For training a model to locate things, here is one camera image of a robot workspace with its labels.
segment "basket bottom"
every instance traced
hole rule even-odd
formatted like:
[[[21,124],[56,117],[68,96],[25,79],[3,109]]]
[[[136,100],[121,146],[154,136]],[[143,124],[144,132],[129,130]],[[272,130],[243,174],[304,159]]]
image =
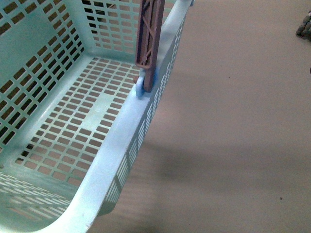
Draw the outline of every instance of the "basket bottom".
[[[0,224],[43,228],[66,210],[133,87],[137,67],[84,56],[1,151]],[[101,215],[113,210],[106,204]]]

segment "plastic basket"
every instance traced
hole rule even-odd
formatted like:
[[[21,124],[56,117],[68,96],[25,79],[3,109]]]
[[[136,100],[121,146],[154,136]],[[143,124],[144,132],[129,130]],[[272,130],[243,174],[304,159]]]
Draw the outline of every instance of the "plastic basket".
[[[138,3],[0,1],[0,232],[86,232],[112,211],[190,5],[166,1],[154,86],[138,98]]]

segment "gray floor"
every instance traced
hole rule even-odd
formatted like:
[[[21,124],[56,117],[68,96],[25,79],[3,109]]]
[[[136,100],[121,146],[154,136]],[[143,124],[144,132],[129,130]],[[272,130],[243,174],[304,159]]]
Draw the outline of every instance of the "gray floor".
[[[115,210],[90,233],[310,233],[309,0],[197,0]]]

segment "light blue basket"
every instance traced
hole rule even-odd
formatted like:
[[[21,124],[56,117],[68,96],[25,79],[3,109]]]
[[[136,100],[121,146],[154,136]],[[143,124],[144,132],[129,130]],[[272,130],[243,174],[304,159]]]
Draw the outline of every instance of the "light blue basket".
[[[167,0],[155,84],[138,98],[135,1],[0,1],[0,232],[86,232],[113,210],[190,5]]]

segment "basket handle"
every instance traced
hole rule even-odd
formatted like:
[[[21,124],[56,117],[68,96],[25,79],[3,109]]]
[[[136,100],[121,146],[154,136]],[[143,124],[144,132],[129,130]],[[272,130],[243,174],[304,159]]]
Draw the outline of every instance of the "basket handle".
[[[164,4],[165,0],[140,0],[135,63],[145,70],[143,89],[147,92],[154,82]]]

